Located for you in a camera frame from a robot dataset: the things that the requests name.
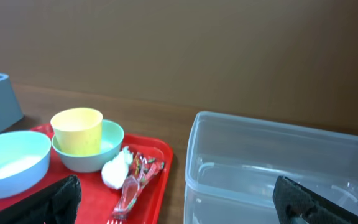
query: beige backdrop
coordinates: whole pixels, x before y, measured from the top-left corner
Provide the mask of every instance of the beige backdrop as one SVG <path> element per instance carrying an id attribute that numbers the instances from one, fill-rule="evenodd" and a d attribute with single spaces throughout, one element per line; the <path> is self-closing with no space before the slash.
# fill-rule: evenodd
<path id="1" fill-rule="evenodd" d="M 358 0 L 0 0 L 0 72 L 358 129 Z"/>

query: plastic bowl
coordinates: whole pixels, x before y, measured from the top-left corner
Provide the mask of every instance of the plastic bowl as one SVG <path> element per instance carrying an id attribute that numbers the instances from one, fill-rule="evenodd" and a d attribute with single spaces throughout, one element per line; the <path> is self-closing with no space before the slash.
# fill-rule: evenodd
<path id="1" fill-rule="evenodd" d="M 50 139 L 35 131 L 0 134 L 0 199 L 19 194 L 47 173 Z"/>
<path id="2" fill-rule="evenodd" d="M 52 138 L 52 147 L 59 154 L 63 164 L 75 172 L 96 172 L 102 169 L 103 165 L 114 159 L 121 149 L 124 140 L 124 130 L 112 121 L 102 122 L 102 143 L 99 154 L 91 156 L 77 156 L 59 150 L 59 143 L 55 136 Z"/>

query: tray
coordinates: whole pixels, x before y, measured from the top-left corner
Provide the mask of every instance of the tray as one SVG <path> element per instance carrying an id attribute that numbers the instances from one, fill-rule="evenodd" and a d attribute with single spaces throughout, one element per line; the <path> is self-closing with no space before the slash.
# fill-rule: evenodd
<path id="1" fill-rule="evenodd" d="M 53 136 L 53 129 L 49 124 L 37 126 L 34 131 L 45 133 L 49 138 Z M 172 163 L 173 152 L 165 142 L 126 134 L 122 147 L 129 146 L 132 152 L 142 152 L 165 161 L 165 168 L 160 175 L 154 177 L 138 198 L 134 208 L 127 218 L 127 224 L 155 224 L 158 220 L 165 187 Z M 67 169 L 60 161 L 58 154 L 51 150 L 50 166 L 45 177 L 35 186 L 13 197 L 0 200 L 0 210 L 26 198 L 50 184 L 75 174 L 81 182 L 82 198 L 78 209 L 76 224 L 107 223 L 111 212 L 121 197 L 120 190 L 107 188 L 102 181 L 100 172 L 81 174 Z"/>

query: wooden table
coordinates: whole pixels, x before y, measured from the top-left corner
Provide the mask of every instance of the wooden table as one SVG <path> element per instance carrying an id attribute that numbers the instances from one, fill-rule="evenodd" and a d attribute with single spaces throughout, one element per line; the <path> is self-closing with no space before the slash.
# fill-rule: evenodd
<path id="1" fill-rule="evenodd" d="M 25 118 L 8 131 L 49 123 L 61 110 L 85 106 L 100 110 L 126 133 L 158 138 L 171 145 L 174 157 L 158 223 L 183 224 L 187 142 L 198 109 L 26 85 L 14 85 L 14 91 Z"/>

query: clear plastic bin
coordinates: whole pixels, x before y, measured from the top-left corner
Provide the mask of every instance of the clear plastic bin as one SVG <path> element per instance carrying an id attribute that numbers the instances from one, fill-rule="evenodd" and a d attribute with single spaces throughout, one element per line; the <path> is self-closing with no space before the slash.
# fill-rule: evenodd
<path id="1" fill-rule="evenodd" d="M 200 112 L 188 143 L 184 222 L 278 223 L 280 175 L 358 215 L 358 136 Z"/>

